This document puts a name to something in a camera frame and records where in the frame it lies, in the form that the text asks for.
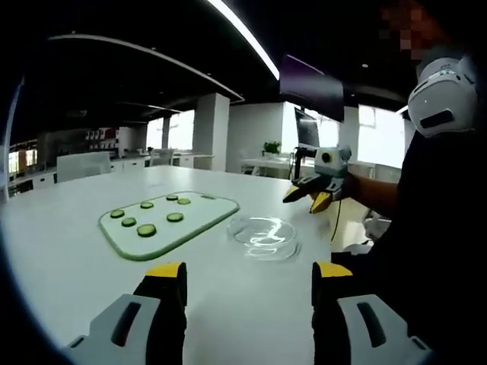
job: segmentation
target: person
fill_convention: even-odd
[[[383,17],[401,33],[402,49],[422,58],[419,71],[440,56],[459,58],[455,43],[417,2],[401,0]],[[368,254],[333,254],[332,262],[360,278],[356,294],[373,291],[408,322],[410,334],[442,354],[473,344],[469,327],[482,313],[473,298],[483,286],[484,140],[479,131],[428,138],[416,132],[398,184],[349,173],[340,197],[392,222]]]

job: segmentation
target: potted plant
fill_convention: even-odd
[[[277,157],[281,153],[281,142],[269,141],[264,143],[262,155],[264,157]]]

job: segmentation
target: black ceiling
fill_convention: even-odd
[[[289,53],[330,73],[344,82],[348,103],[382,103],[393,109],[404,104],[414,87],[414,64],[399,51],[395,35],[385,31],[374,2],[227,3],[277,66]],[[186,110],[211,92],[234,102],[279,100],[272,73],[206,0],[49,3],[22,20],[26,26],[11,50],[22,42],[28,48],[17,54],[29,57],[14,140],[46,129],[147,122],[170,113],[161,108]],[[83,34],[149,52],[103,40],[48,41]],[[206,78],[150,54],[152,50]]]

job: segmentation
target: glass petri dish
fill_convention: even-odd
[[[228,234],[244,255],[254,259],[283,260],[298,252],[296,230],[276,217],[237,217]]]

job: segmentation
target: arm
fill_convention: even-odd
[[[397,208],[397,184],[349,174],[345,181],[345,197],[391,218]]]

